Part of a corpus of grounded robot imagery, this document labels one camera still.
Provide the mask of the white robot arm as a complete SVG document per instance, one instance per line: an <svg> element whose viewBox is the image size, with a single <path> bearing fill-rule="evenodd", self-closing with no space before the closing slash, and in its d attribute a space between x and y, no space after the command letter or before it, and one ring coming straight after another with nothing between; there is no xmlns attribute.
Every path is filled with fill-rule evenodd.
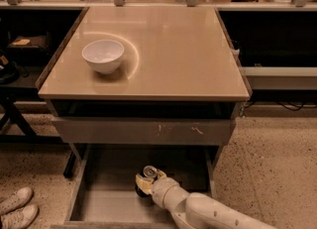
<svg viewBox="0 0 317 229"><path fill-rule="evenodd" d="M163 171L146 166L136 174L137 191L170 213L178 229L276 229L198 192L189 193Z"/></svg>

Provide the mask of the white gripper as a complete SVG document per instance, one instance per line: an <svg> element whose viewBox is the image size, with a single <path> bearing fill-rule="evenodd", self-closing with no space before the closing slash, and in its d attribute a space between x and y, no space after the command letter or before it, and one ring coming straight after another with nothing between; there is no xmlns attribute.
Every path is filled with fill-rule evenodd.
<svg viewBox="0 0 317 229"><path fill-rule="evenodd" d="M138 195L152 195L153 201L162 209L173 211L181 202L180 185L166 173L158 170L158 180L136 174Z"/></svg>

